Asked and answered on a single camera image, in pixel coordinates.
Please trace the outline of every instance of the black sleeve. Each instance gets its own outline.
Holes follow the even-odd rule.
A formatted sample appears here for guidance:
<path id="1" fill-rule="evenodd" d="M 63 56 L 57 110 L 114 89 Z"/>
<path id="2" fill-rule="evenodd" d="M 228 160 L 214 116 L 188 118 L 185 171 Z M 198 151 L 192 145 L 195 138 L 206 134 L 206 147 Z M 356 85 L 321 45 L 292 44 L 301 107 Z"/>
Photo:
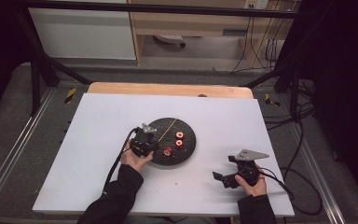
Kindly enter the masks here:
<path id="1" fill-rule="evenodd" d="M 103 188 L 101 198 L 89 205 L 77 223 L 122 223 L 143 183 L 137 171 L 129 165 L 121 165 L 117 180 Z"/>
<path id="2" fill-rule="evenodd" d="M 274 212 L 269 203 L 269 196 L 249 195 L 238 201 L 241 224 L 276 224 Z"/>

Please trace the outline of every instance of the white cabinet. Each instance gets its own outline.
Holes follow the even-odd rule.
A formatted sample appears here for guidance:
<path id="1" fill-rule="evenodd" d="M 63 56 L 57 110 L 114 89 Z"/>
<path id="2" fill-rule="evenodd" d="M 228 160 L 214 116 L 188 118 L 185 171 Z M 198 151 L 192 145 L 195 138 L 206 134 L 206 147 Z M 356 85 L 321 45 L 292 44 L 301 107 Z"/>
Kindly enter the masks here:
<path id="1" fill-rule="evenodd" d="M 87 2 L 126 3 L 125 0 Z M 50 57 L 135 60 L 128 12 L 43 8 L 30 8 L 30 12 Z"/>

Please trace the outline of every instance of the hand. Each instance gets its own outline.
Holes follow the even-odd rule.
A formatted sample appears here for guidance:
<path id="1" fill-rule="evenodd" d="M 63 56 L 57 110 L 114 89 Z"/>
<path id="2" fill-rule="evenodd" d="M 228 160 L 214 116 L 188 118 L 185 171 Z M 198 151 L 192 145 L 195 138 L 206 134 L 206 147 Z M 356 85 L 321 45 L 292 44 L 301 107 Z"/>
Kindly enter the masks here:
<path id="1" fill-rule="evenodd" d="M 267 194 L 267 184 L 266 179 L 262 175 L 264 172 L 260 169 L 260 167 L 257 165 L 257 169 L 260 172 L 260 175 L 258 176 L 257 183 L 252 187 L 250 186 L 246 180 L 244 180 L 240 175 L 235 175 L 235 180 L 237 180 L 238 184 L 241 185 L 244 189 L 247 195 L 253 195 L 259 196 Z"/>
<path id="2" fill-rule="evenodd" d="M 130 167 L 132 167 L 134 170 L 138 171 L 138 173 L 141 173 L 144 169 L 145 165 L 153 160 L 153 151 L 149 153 L 147 157 L 139 158 L 136 156 L 130 148 L 130 141 L 127 142 L 126 149 L 124 153 L 121 155 L 121 164 L 127 164 Z"/>

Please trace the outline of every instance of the white tabletop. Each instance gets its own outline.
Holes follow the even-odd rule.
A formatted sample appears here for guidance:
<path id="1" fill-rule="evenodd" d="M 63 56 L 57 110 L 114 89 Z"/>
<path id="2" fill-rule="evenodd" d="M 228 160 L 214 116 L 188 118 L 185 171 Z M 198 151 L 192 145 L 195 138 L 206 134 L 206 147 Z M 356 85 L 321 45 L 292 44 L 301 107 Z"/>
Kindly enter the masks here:
<path id="1" fill-rule="evenodd" d="M 179 118 L 197 136 L 193 155 L 174 167 L 148 163 L 131 215 L 213 216 L 239 214 L 241 188 L 225 189 L 212 171 L 234 174 L 228 155 L 243 148 L 269 154 L 257 160 L 282 180 L 257 100 L 86 93 L 41 189 L 34 211 L 81 214 L 101 196 L 106 176 L 129 131 L 161 118 Z M 117 178 L 117 170 L 112 179 Z M 286 192 L 266 178 L 277 217 L 293 216 Z"/>

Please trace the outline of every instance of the black rotating platform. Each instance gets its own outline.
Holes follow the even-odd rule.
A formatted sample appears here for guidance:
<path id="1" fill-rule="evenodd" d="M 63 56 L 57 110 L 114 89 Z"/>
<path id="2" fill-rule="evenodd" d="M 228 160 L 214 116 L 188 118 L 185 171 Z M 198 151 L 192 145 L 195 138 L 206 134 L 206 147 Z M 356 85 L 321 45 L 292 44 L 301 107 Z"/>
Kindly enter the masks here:
<path id="1" fill-rule="evenodd" d="M 156 141 L 168 130 L 158 144 L 158 149 L 153 155 L 153 163 L 174 166 L 186 161 L 193 154 L 197 143 L 196 135 L 191 127 L 182 120 L 177 119 L 175 121 L 172 118 L 157 119 L 151 122 L 149 126 L 158 130 L 154 136 Z M 180 149 L 176 147 L 176 133 L 178 132 L 184 134 L 183 147 Z M 164 155 L 165 147 L 171 147 L 171 156 Z"/>

